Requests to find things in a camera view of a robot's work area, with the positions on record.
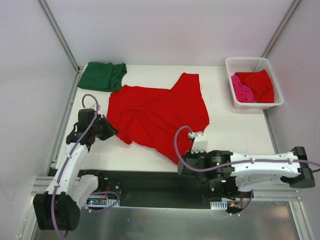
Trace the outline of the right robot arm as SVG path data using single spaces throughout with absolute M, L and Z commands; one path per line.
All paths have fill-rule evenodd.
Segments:
M 316 185 L 311 162 L 301 146 L 271 155 L 227 150 L 191 150 L 184 156 L 178 150 L 175 153 L 179 160 L 178 174 L 199 181 L 206 200 L 248 197 L 255 189 L 278 184 L 294 189 L 308 189 Z

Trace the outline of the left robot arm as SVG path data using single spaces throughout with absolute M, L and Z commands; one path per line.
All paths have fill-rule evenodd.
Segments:
M 41 230 L 74 231 L 80 221 L 81 208 L 87 198 L 99 195 L 106 189 L 106 182 L 89 174 L 78 174 L 96 139 L 105 141 L 117 130 L 104 115 L 92 108 L 78 112 L 78 120 L 66 137 L 64 161 L 44 193 L 37 193 L 33 207 Z

